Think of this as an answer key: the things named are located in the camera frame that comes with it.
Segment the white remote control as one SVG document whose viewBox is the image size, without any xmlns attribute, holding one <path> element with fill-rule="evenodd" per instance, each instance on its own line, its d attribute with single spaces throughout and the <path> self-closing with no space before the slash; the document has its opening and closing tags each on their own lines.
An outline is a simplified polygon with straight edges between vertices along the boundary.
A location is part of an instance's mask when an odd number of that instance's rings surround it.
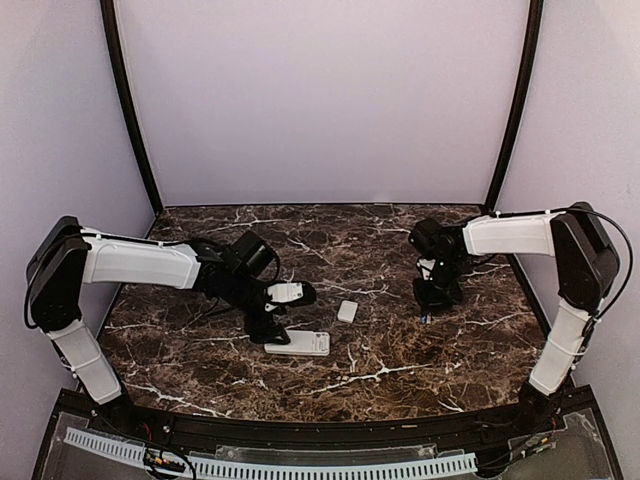
<svg viewBox="0 0 640 480">
<path fill-rule="evenodd" d="M 288 344 L 265 344 L 265 352 L 290 356 L 327 356 L 330 353 L 331 337 L 328 332 L 288 330 L 288 335 Z"/>
</svg>

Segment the white battery cover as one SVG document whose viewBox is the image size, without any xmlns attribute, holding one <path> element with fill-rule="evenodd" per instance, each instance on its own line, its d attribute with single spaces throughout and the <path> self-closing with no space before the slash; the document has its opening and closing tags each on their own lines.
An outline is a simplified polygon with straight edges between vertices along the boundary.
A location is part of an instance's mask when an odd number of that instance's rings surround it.
<svg viewBox="0 0 640 480">
<path fill-rule="evenodd" d="M 357 302 L 343 300 L 337 312 L 337 320 L 343 323 L 352 324 L 355 320 L 359 304 Z"/>
</svg>

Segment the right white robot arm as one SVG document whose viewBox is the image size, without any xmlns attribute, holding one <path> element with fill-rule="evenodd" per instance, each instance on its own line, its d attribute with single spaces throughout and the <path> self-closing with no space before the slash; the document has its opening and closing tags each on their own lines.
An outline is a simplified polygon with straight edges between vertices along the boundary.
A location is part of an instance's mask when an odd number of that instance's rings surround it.
<svg viewBox="0 0 640 480">
<path fill-rule="evenodd" d="M 558 278 L 558 313 L 541 356 L 522 391 L 532 393 L 510 413 L 521 434 L 549 416 L 542 397 L 555 394 L 585 355 L 596 325 L 620 297 L 611 289 L 619 254 L 605 227 L 613 221 L 587 202 L 534 212 L 492 212 L 456 224 L 417 222 L 408 240 L 420 257 L 413 282 L 421 316 L 428 321 L 462 300 L 460 278 L 471 257 L 530 254 L 552 257 Z"/>
</svg>

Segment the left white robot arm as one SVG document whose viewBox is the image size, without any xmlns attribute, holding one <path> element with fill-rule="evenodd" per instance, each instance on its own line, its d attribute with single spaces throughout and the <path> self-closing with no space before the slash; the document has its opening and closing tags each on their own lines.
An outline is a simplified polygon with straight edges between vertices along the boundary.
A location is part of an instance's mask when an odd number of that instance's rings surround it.
<svg viewBox="0 0 640 480">
<path fill-rule="evenodd" d="M 121 398 L 125 388 L 82 320 L 82 286 L 148 284 L 200 292 L 240 310 L 251 341 L 288 343 L 273 317 L 282 306 L 301 299 L 304 287 L 260 280 L 263 270 L 278 261 L 252 232 L 231 245 L 163 242 L 85 229 L 76 218 L 64 216 L 28 264 L 24 320 L 52 341 L 89 396 L 103 405 L 103 421 L 120 436 L 131 436 L 141 427 L 141 415 Z"/>
</svg>

